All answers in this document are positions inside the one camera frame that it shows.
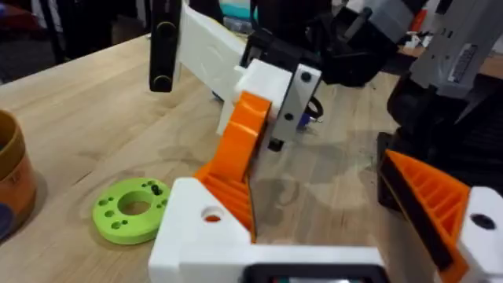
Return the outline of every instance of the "orange ribbed bracket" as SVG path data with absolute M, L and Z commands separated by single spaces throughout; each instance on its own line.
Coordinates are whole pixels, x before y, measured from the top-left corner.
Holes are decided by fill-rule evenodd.
M 269 108 L 270 101 L 243 92 L 213 160 L 194 176 L 250 231 L 254 242 L 255 218 L 246 173 Z
M 412 157 L 386 150 L 380 174 L 414 225 L 444 283 L 459 282 L 468 264 L 457 241 L 470 188 Z

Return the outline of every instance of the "wood grain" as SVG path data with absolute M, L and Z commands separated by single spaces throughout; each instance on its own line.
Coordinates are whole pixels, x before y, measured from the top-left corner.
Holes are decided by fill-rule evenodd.
M 124 178 L 192 175 L 215 152 L 222 106 L 187 71 L 175 92 L 148 91 L 148 55 L 138 38 L 0 87 L 39 185 L 30 220 L 0 246 L 2 283 L 149 281 L 152 242 L 108 243 L 92 204 Z M 396 127 L 386 112 L 396 80 L 321 86 L 324 122 L 281 153 L 261 151 L 252 179 L 260 243 L 378 246 L 394 282 L 430 281 L 409 225 L 376 202 L 376 136 Z

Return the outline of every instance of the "orange cup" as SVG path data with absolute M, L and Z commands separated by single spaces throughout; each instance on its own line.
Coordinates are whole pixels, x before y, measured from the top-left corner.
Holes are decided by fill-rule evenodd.
M 35 178 L 19 124 L 0 110 L 0 239 L 28 218 L 35 204 Z

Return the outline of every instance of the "orange 3d printed part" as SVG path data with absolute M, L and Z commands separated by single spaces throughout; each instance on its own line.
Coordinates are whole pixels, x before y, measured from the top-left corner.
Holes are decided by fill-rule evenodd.
M 195 174 L 250 231 L 252 241 L 255 241 L 255 220 L 246 172 L 269 108 L 270 101 L 242 93 L 213 160 Z
M 428 164 L 391 150 L 386 150 L 380 174 L 423 241 L 442 282 L 459 282 L 468 270 L 457 242 L 470 188 Z
M 14 117 L 0 110 L 0 239 L 30 215 L 35 203 L 35 180 Z

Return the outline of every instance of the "green 3d printed part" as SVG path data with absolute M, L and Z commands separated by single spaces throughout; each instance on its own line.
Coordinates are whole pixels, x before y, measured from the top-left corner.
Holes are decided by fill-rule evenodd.
M 93 208 L 94 224 L 114 244 L 140 244 L 157 235 L 170 189 L 151 178 L 132 178 L 105 190 Z

